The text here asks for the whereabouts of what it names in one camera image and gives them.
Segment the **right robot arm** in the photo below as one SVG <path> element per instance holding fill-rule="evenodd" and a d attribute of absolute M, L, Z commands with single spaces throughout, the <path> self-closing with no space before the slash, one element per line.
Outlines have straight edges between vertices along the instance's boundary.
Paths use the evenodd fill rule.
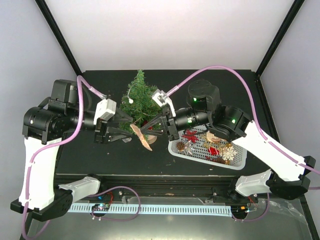
<path fill-rule="evenodd" d="M 228 198 L 234 202 L 244 196 L 272 193 L 293 200 L 308 192 L 316 160 L 299 156 L 267 135 L 241 109 L 222 105 L 220 91 L 209 81 L 200 79 L 188 86 L 187 108 L 174 110 L 167 93 L 156 90 L 152 99 L 162 107 L 161 113 L 141 128 L 144 135 L 167 135 L 179 139 L 179 132 L 207 125 L 215 137 L 240 146 L 260 159 L 269 169 L 258 174 L 240 176 L 228 187 Z"/>

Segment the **burlap bow ornament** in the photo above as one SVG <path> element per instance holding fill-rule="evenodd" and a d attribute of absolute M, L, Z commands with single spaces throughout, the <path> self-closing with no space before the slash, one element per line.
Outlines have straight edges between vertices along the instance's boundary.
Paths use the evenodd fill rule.
<path fill-rule="evenodd" d="M 149 143 L 147 142 L 147 140 L 145 139 L 144 134 L 142 133 L 141 129 L 135 125 L 135 123 L 131 123 L 130 124 L 130 128 L 133 130 L 133 132 L 136 134 L 136 136 L 139 138 L 142 146 L 144 148 L 146 148 L 149 151 L 153 151 L 152 148 L 150 147 Z"/>

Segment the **white plastic basket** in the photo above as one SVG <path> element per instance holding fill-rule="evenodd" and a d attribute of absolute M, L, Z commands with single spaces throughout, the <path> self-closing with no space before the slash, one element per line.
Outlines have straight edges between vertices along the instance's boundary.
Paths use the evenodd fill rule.
<path fill-rule="evenodd" d="M 197 131 L 197 137 L 198 141 L 196 143 L 192 143 L 192 146 L 194 148 L 193 155 L 185 155 L 182 151 L 177 151 L 176 148 L 176 142 L 183 141 L 184 143 L 188 142 L 187 139 L 182 138 L 182 135 L 184 134 L 185 130 L 181 130 L 178 132 L 179 139 L 170 141 L 168 143 L 168 151 L 171 155 L 175 157 L 181 157 L 187 160 L 191 160 L 194 162 L 204 163 L 208 165 L 218 166 L 226 169 L 231 170 L 242 170 L 245 167 L 246 159 L 247 159 L 247 150 L 244 148 L 234 144 L 229 143 L 225 140 L 221 140 L 220 142 L 225 143 L 225 147 L 234 147 L 234 149 L 237 151 L 237 155 L 232 161 L 225 161 L 225 164 L 216 163 L 214 160 L 218 157 L 221 158 L 219 155 L 211 155 L 208 152 L 207 148 L 202 147 L 204 142 L 207 142 L 206 139 L 206 133 L 207 133 L 207 126 L 206 125 L 200 125 L 191 128 L 190 130 Z"/>

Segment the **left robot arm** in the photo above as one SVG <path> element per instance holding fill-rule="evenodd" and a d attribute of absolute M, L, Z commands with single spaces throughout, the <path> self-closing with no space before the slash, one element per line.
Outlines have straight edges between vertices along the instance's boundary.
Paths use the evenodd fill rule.
<path fill-rule="evenodd" d="M 94 142 L 108 144 L 129 138 L 131 134 L 115 124 L 133 119 L 117 107 L 115 101 L 99 93 L 94 111 L 85 110 L 82 87 L 86 81 L 58 79 L 51 96 L 30 108 L 23 117 L 25 170 L 21 194 L 10 204 L 20 214 L 46 222 L 62 217 L 74 202 L 93 196 L 103 199 L 108 192 L 104 180 L 89 174 L 83 179 L 54 184 L 56 161 L 61 146 L 72 141 L 81 130 L 92 131 Z"/>

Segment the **clear battery box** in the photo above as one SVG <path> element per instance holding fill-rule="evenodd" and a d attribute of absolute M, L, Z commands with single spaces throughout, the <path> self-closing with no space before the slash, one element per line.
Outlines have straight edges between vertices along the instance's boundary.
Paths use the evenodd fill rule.
<path fill-rule="evenodd" d="M 122 141 L 123 141 L 124 143 L 129 143 L 131 140 L 132 140 L 131 137 L 127 137 L 127 138 L 123 138 L 123 139 L 122 139 Z"/>

